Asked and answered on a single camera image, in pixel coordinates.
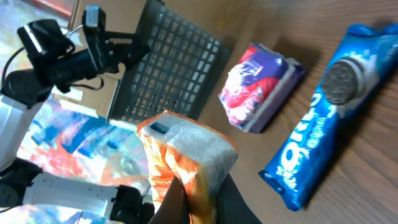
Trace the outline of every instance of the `blue oreo package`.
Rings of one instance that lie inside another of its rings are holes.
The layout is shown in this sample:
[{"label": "blue oreo package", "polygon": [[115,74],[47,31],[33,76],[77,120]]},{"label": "blue oreo package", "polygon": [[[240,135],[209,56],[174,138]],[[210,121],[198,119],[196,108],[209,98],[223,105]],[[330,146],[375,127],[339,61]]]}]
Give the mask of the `blue oreo package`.
[{"label": "blue oreo package", "polygon": [[259,175],[288,209],[305,206],[332,158],[336,131],[355,116],[398,61],[398,24],[382,31],[355,24],[326,68],[308,113]]}]

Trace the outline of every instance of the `snack package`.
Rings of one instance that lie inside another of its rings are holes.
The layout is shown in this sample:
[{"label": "snack package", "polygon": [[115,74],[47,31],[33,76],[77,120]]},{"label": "snack package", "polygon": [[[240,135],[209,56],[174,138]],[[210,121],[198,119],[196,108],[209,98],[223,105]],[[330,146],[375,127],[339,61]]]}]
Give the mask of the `snack package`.
[{"label": "snack package", "polygon": [[176,176],[188,196],[191,222],[216,223],[218,189],[238,158],[234,143],[221,133],[165,111],[137,127],[149,163],[157,211]]},{"label": "snack package", "polygon": [[305,206],[325,171],[338,128],[351,119],[398,61],[398,24],[381,32],[361,24],[348,31],[326,68],[309,112],[260,171],[288,209]]},{"label": "snack package", "polygon": [[260,133],[302,77],[296,60],[250,44],[218,97],[232,125]]}]

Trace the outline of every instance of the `orange snack bag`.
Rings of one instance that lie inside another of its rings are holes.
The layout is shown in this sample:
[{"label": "orange snack bag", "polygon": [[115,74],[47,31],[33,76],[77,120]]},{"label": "orange snack bag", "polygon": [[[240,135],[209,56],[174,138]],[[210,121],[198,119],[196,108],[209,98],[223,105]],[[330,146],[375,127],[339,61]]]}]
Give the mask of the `orange snack bag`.
[{"label": "orange snack bag", "polygon": [[149,163],[157,211],[176,176],[188,196],[191,223],[216,223],[218,189],[238,158],[225,135],[170,111],[142,122],[137,135]]}]

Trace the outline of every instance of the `white robot part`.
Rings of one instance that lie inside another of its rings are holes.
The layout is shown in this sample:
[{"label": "white robot part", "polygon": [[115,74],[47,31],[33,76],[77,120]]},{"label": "white robot part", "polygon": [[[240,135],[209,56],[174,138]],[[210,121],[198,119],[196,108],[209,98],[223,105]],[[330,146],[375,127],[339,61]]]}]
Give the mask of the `white robot part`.
[{"label": "white robot part", "polygon": [[78,180],[64,179],[52,174],[37,175],[26,188],[23,204],[59,205],[93,212],[109,218],[113,198],[118,189]]},{"label": "white robot part", "polygon": [[0,171],[12,164],[36,113],[43,103],[31,109],[7,96],[0,96]]}]

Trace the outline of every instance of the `black wire basket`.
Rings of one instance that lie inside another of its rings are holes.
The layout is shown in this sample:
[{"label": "black wire basket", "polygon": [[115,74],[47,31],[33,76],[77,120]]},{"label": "black wire basket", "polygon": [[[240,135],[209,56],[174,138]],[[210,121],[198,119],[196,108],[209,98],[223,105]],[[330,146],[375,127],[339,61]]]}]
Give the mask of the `black wire basket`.
[{"label": "black wire basket", "polygon": [[198,119],[229,50],[156,0],[146,2],[136,33],[151,52],[124,73],[107,120],[138,124],[164,110]]}]

